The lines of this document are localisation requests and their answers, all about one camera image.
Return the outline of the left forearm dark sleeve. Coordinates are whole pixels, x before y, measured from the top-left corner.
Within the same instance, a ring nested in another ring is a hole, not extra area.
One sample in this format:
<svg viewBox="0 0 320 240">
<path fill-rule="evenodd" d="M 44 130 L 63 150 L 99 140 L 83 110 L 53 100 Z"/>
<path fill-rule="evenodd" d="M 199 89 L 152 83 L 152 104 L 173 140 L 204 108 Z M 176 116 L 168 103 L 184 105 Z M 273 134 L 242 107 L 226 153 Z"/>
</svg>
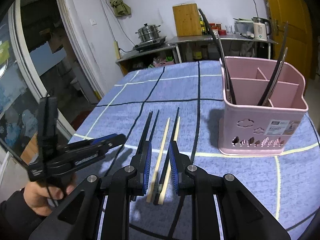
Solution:
<svg viewBox="0 0 320 240">
<path fill-rule="evenodd" d="M 29 239 L 46 216 L 36 214 L 25 202 L 24 188 L 1 202 L 1 239 Z"/>
</svg>

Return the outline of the left hand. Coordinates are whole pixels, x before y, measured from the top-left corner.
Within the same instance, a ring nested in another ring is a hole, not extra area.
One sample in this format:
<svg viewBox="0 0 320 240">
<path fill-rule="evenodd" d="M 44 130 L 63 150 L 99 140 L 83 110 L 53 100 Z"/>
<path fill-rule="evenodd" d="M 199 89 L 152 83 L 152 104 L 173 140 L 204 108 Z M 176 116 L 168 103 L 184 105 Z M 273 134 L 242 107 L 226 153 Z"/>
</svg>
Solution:
<svg viewBox="0 0 320 240">
<path fill-rule="evenodd" d="M 63 191 L 53 185 L 46 185 L 36 181 L 27 182 L 24 187 L 23 198 L 25 203 L 39 216 L 47 217 L 52 213 L 48 204 L 48 198 L 61 200 L 64 197 Z"/>
</svg>

